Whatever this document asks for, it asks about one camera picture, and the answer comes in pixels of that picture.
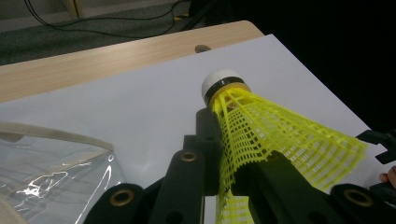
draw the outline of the black cable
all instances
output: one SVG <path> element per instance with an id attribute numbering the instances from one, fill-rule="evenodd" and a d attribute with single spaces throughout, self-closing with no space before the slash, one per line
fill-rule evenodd
<path id="1" fill-rule="evenodd" d="M 35 12 L 35 9 L 32 6 L 32 3 L 30 2 L 30 0 L 24 0 L 25 5 L 27 6 L 27 8 L 29 9 L 30 13 L 35 17 L 35 19 L 37 21 L 39 21 L 41 24 L 51 27 L 55 30 L 59 30 L 59 31 L 74 31 L 74 32 L 89 32 L 89 33 L 95 33 L 95 34 L 99 34 L 99 35 L 110 35 L 110 36 L 115 36 L 115 37 L 124 37 L 124 38 L 132 38 L 132 39 L 141 39 L 141 38 L 148 38 L 148 37 L 154 37 L 154 36 L 158 36 L 158 35 L 164 35 L 166 34 L 168 31 L 170 31 L 174 26 L 175 26 L 175 14 L 173 13 L 173 10 L 175 9 L 175 7 L 182 2 L 188 2 L 186 0 L 177 0 L 172 6 L 171 8 L 164 12 L 163 14 L 159 15 L 159 16 L 155 16 L 155 17 L 151 17 L 151 18 L 114 18 L 114 17 L 103 17 L 103 18 L 88 18 L 88 19 L 83 19 L 83 20 L 78 20 L 78 21 L 72 21 L 69 22 L 67 24 L 60 24 L 60 25 L 53 25 L 53 24 L 49 24 L 46 21 L 44 21 L 43 19 L 40 18 L 40 16 L 38 16 L 38 14 Z M 101 32 L 101 31 L 94 31 L 94 30 L 87 30 L 87 29 L 63 29 L 61 27 L 65 27 L 65 26 L 70 26 L 79 22 L 83 22 L 83 21 L 98 21 L 98 20 L 127 20 L 127 21 L 150 21 L 150 20 L 156 20 L 159 19 L 161 17 L 164 17 L 168 14 L 172 15 L 172 24 L 163 32 L 161 32 L 160 34 L 157 35 L 147 35 L 147 36 L 129 36 L 129 35 L 115 35 L 115 34 L 111 34 L 111 33 L 106 33 L 106 32 Z"/>

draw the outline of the clear plastic bag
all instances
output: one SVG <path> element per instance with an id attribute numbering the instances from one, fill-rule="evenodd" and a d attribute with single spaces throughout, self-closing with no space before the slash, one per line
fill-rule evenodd
<path id="1" fill-rule="evenodd" d="M 0 195 L 28 223 L 83 223 L 102 194 L 123 182 L 109 143 L 0 121 Z"/>

